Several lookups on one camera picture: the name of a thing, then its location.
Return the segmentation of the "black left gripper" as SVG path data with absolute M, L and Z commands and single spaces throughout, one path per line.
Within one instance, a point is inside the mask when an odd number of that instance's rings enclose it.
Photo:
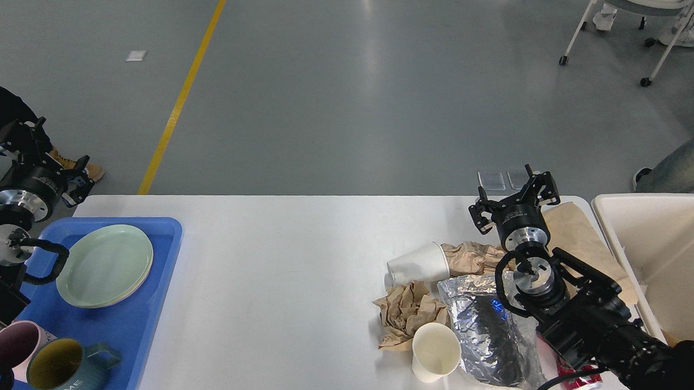
M 10 168 L 0 180 L 0 205 L 27 209 L 39 223 L 50 218 L 61 199 L 66 207 L 74 208 L 96 185 L 87 168 L 89 155 L 61 174 L 51 170 L 52 144 L 44 123 L 44 117 L 34 123 L 17 119 L 0 129 L 0 156 L 11 158 Z

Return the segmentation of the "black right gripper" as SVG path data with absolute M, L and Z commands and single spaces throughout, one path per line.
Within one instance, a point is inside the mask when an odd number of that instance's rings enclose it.
M 515 194 L 516 204 L 504 202 L 501 206 L 488 198 L 486 190 L 479 186 L 477 200 L 468 207 L 472 222 L 481 235 L 488 235 L 493 227 L 497 227 L 500 245 L 505 252 L 531 243 L 546 249 L 550 230 L 540 207 L 561 204 L 557 182 L 550 171 L 534 172 L 530 164 L 525 164 L 524 168 L 528 180 Z

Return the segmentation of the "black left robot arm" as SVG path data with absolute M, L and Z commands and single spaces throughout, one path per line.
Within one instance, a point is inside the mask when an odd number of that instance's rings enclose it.
M 59 203 L 83 203 L 95 185 L 87 155 L 70 170 L 52 157 L 45 121 L 13 120 L 0 129 L 0 155 L 12 158 L 0 180 L 0 331 L 30 304 L 23 283 L 51 283 L 70 255 L 61 244 L 33 238 L 32 225 L 49 219 Z

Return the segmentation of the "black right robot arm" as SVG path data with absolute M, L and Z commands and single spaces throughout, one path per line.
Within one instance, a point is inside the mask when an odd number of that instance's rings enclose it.
M 498 231 L 505 256 L 494 270 L 506 310 L 532 317 L 537 333 L 578 378 L 595 360 L 629 390 L 694 390 L 694 340 L 669 346 L 645 332 L 620 300 L 622 289 L 605 273 L 555 246 L 542 205 L 561 202 L 549 172 L 534 173 L 520 191 L 491 200 L 478 188 L 468 209 L 479 232 Z

